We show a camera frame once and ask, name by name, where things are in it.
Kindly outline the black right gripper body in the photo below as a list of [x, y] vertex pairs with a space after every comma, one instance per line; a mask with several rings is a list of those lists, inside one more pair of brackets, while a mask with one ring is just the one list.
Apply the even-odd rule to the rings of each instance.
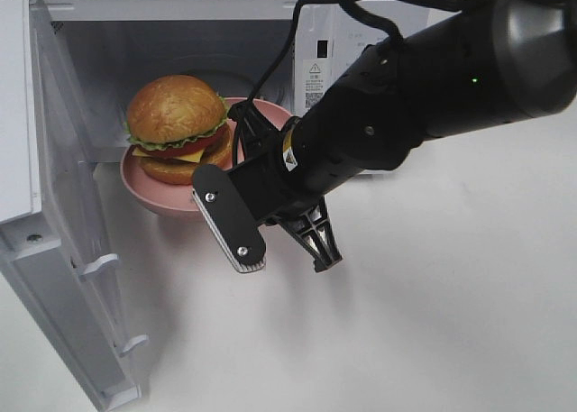
[[275, 141], [228, 175], [257, 222], [298, 215], [334, 189], [334, 124], [290, 118]]

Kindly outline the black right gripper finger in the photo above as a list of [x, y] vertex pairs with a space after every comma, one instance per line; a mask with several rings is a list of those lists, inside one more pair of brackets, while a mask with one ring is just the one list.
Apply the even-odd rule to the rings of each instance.
[[234, 122], [233, 164], [239, 164], [279, 137], [289, 112], [265, 100], [234, 100], [227, 117]]
[[328, 270], [342, 260], [323, 197], [299, 215], [280, 217], [278, 223], [312, 256], [315, 272]]

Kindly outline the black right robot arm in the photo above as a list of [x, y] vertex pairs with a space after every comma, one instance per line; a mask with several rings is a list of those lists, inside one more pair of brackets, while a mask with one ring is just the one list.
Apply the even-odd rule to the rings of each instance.
[[336, 264], [325, 195], [365, 170], [396, 169], [423, 142], [561, 113], [576, 97], [576, 0], [333, 0], [386, 38], [281, 129], [235, 104], [234, 218], [215, 234], [241, 272], [260, 270], [261, 224]]

